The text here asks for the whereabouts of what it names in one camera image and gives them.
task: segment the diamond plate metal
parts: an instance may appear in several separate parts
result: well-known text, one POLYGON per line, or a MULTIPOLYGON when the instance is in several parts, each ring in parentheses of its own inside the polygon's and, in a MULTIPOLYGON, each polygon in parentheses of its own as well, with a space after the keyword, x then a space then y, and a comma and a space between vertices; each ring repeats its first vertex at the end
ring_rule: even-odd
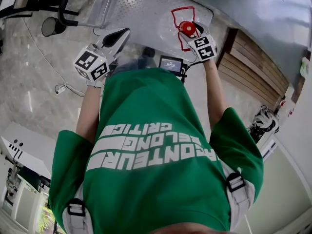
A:
MULTIPOLYGON (((95 33, 100 35, 103 30, 128 27, 131 29, 130 41, 192 62, 194 54, 181 50, 171 14, 171 10, 185 6, 195 8, 196 21, 210 25, 211 10, 191 0, 113 0, 105 21, 106 28, 95 29, 95 33)), ((192 18, 189 11, 178 15, 177 22, 192 18)))

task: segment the strap buckle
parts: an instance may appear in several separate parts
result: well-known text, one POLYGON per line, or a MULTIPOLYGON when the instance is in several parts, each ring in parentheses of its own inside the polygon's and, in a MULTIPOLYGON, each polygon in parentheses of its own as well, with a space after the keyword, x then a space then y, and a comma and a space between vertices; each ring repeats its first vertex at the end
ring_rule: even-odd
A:
POLYGON ((67 212, 69 215, 85 217, 84 202, 79 198, 73 198, 68 202, 67 212))
POLYGON ((226 179, 227 186, 230 192, 235 192, 236 190, 245 187, 245 181, 240 173, 231 173, 226 179))

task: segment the green t-shirt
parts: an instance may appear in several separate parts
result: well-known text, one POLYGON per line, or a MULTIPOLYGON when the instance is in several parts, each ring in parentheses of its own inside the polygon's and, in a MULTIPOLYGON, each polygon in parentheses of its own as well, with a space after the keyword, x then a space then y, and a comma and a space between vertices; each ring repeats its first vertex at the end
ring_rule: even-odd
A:
POLYGON ((230 206, 219 159, 254 184, 263 181, 261 154, 229 108, 207 142, 190 98, 162 69, 118 74, 107 81, 97 141, 59 133, 50 206, 62 212, 83 182, 94 233, 146 234, 181 222, 230 228, 230 206))

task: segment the wooden cabinet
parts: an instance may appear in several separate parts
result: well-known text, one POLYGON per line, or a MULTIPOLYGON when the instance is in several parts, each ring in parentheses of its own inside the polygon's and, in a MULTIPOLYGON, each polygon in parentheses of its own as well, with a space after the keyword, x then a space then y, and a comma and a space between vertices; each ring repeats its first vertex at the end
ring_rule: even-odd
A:
POLYGON ((271 109, 280 103, 289 85, 272 60, 237 29, 229 31, 217 66, 222 79, 271 109))

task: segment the backpack strap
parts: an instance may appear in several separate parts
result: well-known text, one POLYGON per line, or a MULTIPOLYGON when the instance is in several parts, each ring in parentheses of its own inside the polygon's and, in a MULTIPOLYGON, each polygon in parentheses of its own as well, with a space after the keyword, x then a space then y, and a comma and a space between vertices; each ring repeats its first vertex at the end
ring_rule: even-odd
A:
POLYGON ((68 202, 62 217, 67 234, 93 234, 91 215, 83 202, 83 183, 79 186, 75 198, 68 202))
POLYGON ((254 185, 243 179, 240 172, 220 161, 227 182, 227 197, 231 208, 230 231, 233 231, 254 203, 254 185))

